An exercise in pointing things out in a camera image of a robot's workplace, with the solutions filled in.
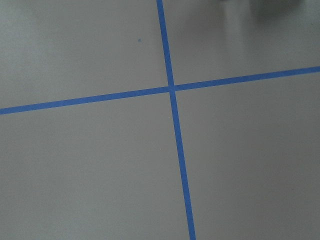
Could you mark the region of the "blue tape line crosswise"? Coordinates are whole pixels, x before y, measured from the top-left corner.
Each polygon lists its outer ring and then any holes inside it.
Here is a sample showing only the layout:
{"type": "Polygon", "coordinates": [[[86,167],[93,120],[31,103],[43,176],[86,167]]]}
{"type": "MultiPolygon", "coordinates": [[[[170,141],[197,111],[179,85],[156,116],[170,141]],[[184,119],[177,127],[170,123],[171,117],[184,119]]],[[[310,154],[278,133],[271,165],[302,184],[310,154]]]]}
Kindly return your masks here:
{"type": "MultiPolygon", "coordinates": [[[[312,74],[312,73],[318,73],[319,71],[320,71],[319,66],[313,66],[313,67],[297,68],[297,69],[275,71],[275,72],[268,72],[268,73],[259,73],[259,74],[245,75],[245,76],[228,77],[228,78],[214,79],[214,80],[208,80],[208,81],[184,83],[184,84],[175,85],[173,89],[179,92],[179,91],[185,91],[185,90],[245,83],[245,82],[251,82],[251,81],[312,74]]],[[[73,99],[65,99],[65,100],[58,100],[58,101],[12,106],[12,107],[2,108],[0,110],[0,114],[8,115],[8,114],[37,111],[37,110],[44,110],[44,109],[51,109],[51,108],[60,108],[60,107],[73,106],[73,105],[104,102],[104,101],[110,101],[110,100],[134,98],[134,97],[140,97],[140,96],[168,93],[169,91],[170,91],[170,88],[168,86],[163,86],[163,87],[109,93],[109,94],[80,97],[80,98],[73,98],[73,99]]]]}

